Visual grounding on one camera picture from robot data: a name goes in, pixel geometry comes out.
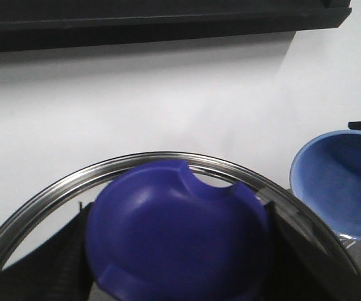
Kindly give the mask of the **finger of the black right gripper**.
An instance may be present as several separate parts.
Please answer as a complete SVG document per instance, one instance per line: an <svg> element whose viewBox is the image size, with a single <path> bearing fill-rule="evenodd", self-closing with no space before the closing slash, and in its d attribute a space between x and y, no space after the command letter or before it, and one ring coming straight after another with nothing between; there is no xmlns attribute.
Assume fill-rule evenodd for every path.
<svg viewBox="0 0 361 301"><path fill-rule="evenodd" d="M284 222L273 202L264 208L272 242L264 300L361 300L361 275L324 254Z"/></svg>

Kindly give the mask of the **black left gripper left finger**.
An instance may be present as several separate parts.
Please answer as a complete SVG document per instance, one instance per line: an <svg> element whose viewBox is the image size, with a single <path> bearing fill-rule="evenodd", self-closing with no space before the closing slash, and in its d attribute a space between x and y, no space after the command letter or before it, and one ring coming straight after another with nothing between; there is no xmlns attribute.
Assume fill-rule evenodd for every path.
<svg viewBox="0 0 361 301"><path fill-rule="evenodd" d="M93 275L85 252L92 204L37 249L0 271L0 300L88 300Z"/></svg>

